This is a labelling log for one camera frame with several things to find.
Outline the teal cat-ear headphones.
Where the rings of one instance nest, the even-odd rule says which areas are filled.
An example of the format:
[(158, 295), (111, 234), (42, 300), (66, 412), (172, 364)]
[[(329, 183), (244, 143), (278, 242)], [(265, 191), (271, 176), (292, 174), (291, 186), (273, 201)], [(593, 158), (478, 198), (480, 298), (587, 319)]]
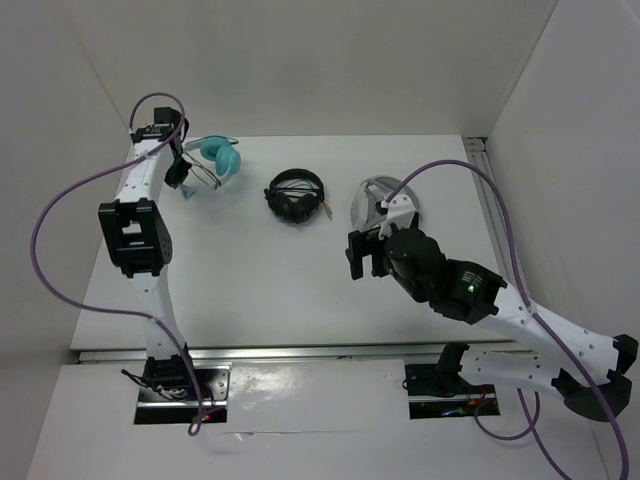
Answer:
[(238, 141), (223, 135), (209, 135), (183, 144), (184, 159), (191, 164), (189, 175), (179, 187), (184, 200), (199, 191), (215, 191), (226, 185), (241, 166)]

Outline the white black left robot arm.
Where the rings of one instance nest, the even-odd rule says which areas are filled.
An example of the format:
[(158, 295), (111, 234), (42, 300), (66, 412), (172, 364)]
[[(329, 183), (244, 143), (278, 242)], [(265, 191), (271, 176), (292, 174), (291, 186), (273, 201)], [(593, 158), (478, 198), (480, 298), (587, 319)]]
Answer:
[(188, 352), (175, 318), (168, 285), (173, 242), (158, 199), (166, 171), (179, 159), (182, 116), (156, 107), (153, 122), (132, 133), (134, 159), (123, 187), (98, 218), (112, 263), (129, 279), (139, 308), (151, 316), (144, 327), (147, 360), (132, 379), (170, 400), (182, 400), (197, 387), (196, 372), (185, 366)]

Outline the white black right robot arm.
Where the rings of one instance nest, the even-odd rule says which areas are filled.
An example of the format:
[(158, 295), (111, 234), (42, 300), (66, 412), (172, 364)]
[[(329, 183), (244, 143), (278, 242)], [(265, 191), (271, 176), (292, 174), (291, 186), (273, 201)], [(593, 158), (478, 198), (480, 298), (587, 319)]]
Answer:
[(492, 330), (529, 348), (527, 354), (491, 352), (464, 342), (448, 343), (435, 367), (430, 394), (449, 396), (465, 388), (502, 385), (556, 397), (570, 411), (606, 422), (629, 404), (626, 373), (637, 358), (638, 342), (621, 334), (604, 336), (524, 300), (499, 274), (470, 262), (447, 258), (419, 229), (386, 238), (376, 231), (353, 231), (346, 256), (353, 279), (363, 277), (363, 260), (375, 277), (393, 278), (418, 303), (446, 319)]

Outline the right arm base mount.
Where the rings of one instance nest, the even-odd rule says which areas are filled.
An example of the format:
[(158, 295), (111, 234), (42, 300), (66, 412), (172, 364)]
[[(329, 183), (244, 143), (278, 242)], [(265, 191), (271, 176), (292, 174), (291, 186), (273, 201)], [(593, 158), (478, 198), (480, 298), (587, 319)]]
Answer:
[(470, 386), (454, 380), (447, 383), (435, 364), (406, 364), (402, 388), (408, 396), (412, 420), (499, 416), (500, 408), (493, 385)]

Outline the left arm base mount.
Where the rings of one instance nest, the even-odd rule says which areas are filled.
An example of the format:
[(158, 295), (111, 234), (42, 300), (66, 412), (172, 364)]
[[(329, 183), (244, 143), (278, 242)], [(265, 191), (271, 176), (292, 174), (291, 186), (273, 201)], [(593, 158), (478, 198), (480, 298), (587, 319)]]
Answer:
[[(231, 366), (196, 366), (195, 376), (203, 400), (202, 424), (226, 423)], [(133, 419), (135, 425), (188, 426), (198, 414), (198, 399), (192, 386), (154, 391), (139, 385)]]

